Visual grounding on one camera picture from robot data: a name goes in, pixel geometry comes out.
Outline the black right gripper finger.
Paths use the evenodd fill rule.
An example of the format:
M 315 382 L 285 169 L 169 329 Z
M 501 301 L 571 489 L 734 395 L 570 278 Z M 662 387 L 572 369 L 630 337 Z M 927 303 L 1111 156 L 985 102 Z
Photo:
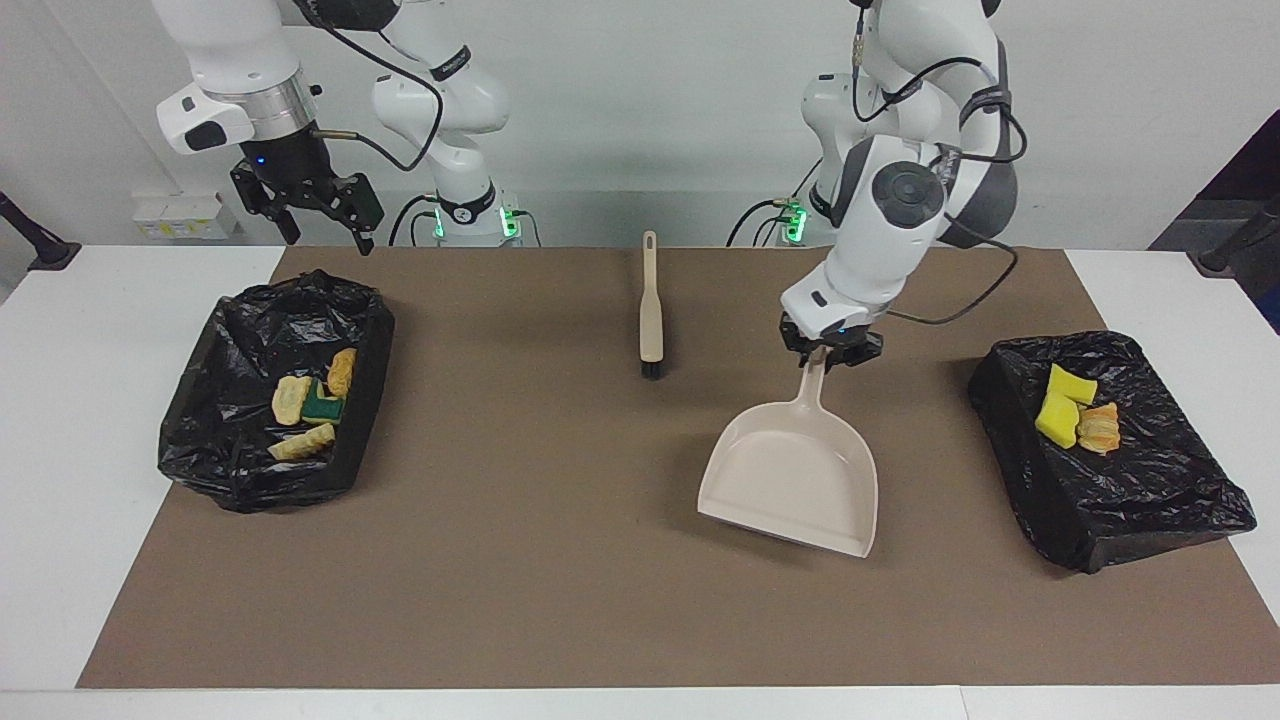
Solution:
M 374 233 L 385 217 L 381 202 L 365 174 L 335 176 L 323 182 L 323 213 L 352 236 L 361 256 L 374 247 Z
M 256 176 L 248 163 L 237 163 L 230 169 L 230 181 L 241 204 L 250 215 L 262 217 L 271 222 L 285 245 L 297 243 L 301 231 L 284 196 L 269 193 L 268 186 Z

